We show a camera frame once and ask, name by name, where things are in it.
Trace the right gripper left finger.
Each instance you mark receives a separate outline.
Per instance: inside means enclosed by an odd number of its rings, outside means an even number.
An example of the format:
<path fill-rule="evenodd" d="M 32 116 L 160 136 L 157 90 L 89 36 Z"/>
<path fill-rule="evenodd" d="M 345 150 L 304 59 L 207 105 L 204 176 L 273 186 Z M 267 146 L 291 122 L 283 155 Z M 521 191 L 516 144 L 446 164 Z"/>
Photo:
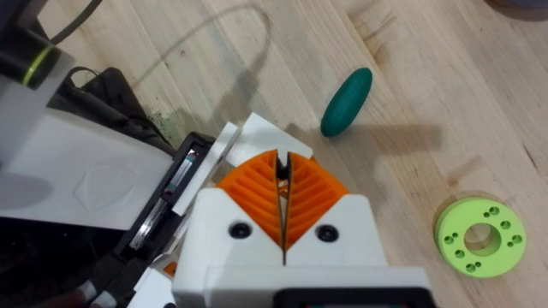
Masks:
<path fill-rule="evenodd" d="M 201 295 L 212 268 L 283 265 L 277 151 L 265 151 L 200 190 L 173 281 L 175 295 Z"/>

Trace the orange wedge finger of the left gripper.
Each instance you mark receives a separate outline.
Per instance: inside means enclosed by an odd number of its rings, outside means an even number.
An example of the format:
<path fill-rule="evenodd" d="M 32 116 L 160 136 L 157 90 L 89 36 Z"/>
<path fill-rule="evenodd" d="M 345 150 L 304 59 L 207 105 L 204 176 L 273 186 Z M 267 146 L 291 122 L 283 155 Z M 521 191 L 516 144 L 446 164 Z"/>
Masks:
<path fill-rule="evenodd" d="M 146 268 L 134 287 L 134 296 L 128 304 L 129 308 L 176 307 L 171 288 L 188 228 L 188 219 L 188 216 L 183 217 L 166 250 Z"/>

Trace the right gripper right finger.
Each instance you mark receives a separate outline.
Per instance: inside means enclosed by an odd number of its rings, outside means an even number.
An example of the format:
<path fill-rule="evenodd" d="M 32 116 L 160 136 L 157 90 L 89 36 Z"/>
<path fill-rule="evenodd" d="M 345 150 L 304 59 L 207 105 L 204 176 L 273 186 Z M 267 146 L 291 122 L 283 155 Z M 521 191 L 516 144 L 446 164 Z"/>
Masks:
<path fill-rule="evenodd" d="M 386 266 L 367 197 L 353 194 L 316 162 L 289 153 L 286 266 Z"/>

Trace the bare white finger of the left gripper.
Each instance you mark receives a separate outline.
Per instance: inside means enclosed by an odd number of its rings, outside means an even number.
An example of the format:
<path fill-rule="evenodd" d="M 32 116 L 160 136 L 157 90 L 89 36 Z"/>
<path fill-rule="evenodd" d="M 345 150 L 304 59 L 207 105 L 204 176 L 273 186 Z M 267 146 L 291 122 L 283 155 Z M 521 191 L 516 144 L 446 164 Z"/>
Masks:
<path fill-rule="evenodd" d="M 313 150 L 308 145 L 255 113 L 239 127 L 227 122 L 182 191 L 182 195 L 173 206 L 173 211 L 179 216 L 186 212 L 198 191 L 211 179 L 222 161 L 237 167 L 268 150 L 277 150 L 283 165 L 287 164 L 289 152 L 305 158 L 313 156 Z"/>

